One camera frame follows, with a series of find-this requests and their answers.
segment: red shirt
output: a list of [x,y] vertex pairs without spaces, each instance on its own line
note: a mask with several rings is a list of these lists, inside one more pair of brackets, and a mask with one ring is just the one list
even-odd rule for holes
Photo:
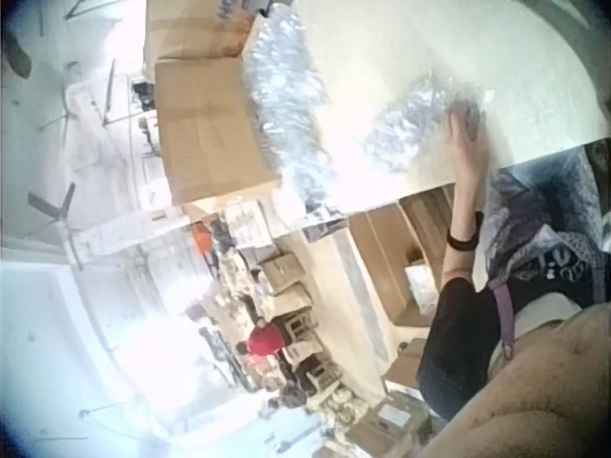
[[248,338],[248,351],[251,355],[275,355],[283,347],[283,336],[280,335],[273,324],[266,324],[265,327],[255,327]]

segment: white paper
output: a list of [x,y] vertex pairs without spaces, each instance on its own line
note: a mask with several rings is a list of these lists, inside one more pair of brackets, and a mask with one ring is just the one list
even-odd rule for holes
[[273,244],[257,200],[227,207],[224,217],[238,248],[263,248]]
[[405,410],[386,404],[378,412],[378,417],[382,417],[387,422],[391,422],[398,427],[404,427],[411,415]]

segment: label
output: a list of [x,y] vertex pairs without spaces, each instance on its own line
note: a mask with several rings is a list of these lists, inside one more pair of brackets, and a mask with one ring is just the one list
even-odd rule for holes
[[411,415],[405,410],[401,410],[390,404],[385,404],[378,412],[378,417],[383,418],[387,422],[393,423],[398,427],[404,427]]

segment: chair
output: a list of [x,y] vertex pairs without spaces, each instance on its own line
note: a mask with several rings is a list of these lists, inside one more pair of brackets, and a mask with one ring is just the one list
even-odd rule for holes
[[306,338],[309,333],[318,326],[318,322],[312,313],[311,307],[298,310],[291,314],[284,322],[286,332],[292,342],[298,342]]
[[319,357],[319,364],[309,370],[306,376],[316,387],[316,392],[320,393],[340,380],[343,374],[340,367],[325,355]]

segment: purple strap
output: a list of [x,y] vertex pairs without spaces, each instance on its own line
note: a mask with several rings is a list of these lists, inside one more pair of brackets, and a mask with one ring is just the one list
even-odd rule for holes
[[500,318],[500,340],[503,348],[505,361],[512,359],[514,352],[514,339],[516,336],[516,318],[514,316],[514,305],[509,294],[507,283],[499,284],[492,288],[495,293],[496,308]]

